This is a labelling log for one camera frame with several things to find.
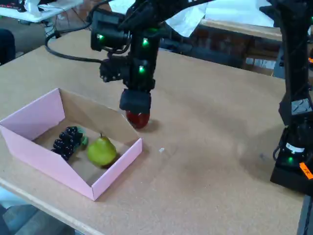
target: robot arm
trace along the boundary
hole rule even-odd
[[[122,110],[150,113],[150,91],[155,87],[153,74],[162,35],[160,24],[185,8],[209,1],[137,0],[126,16],[95,12],[91,47],[95,50],[113,48],[109,59],[101,65],[100,74],[105,82],[123,80],[127,86],[120,100]],[[279,107],[286,128],[273,154],[276,164],[271,181],[313,196],[313,181],[306,176],[307,170],[313,171],[313,103],[308,86],[307,51],[313,1],[268,1],[271,6],[261,7],[261,10],[270,12],[281,29],[286,80],[286,93]],[[131,46],[128,56],[112,55],[126,44]]]

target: box flap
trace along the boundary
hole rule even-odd
[[[19,136],[3,126],[0,126],[0,130],[12,155],[94,200],[92,189],[60,155]]]
[[[64,118],[59,89],[54,89],[9,115],[0,125],[32,141]]]
[[[127,150],[94,184],[91,186],[96,200],[116,178],[136,159],[142,152],[142,139]]]
[[[68,91],[60,90],[60,94],[65,115],[72,121],[128,146],[139,139],[118,111]]]

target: white shelf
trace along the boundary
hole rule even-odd
[[[38,23],[43,20],[49,19],[53,16],[59,15],[60,13],[67,11],[73,7],[76,7],[83,3],[83,0],[58,0],[49,4],[43,4],[45,11],[42,12],[40,17],[35,17],[29,12],[18,12],[16,9],[9,9],[0,7],[0,15],[15,18],[18,20],[29,21],[33,23]]]

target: orange sticker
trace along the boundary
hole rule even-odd
[[[302,169],[303,173],[307,176],[309,180],[313,179],[313,174],[310,172],[305,163],[300,163],[300,168]]]

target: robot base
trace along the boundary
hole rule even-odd
[[[302,171],[287,171],[275,166],[270,181],[313,197],[313,180],[309,180]]]

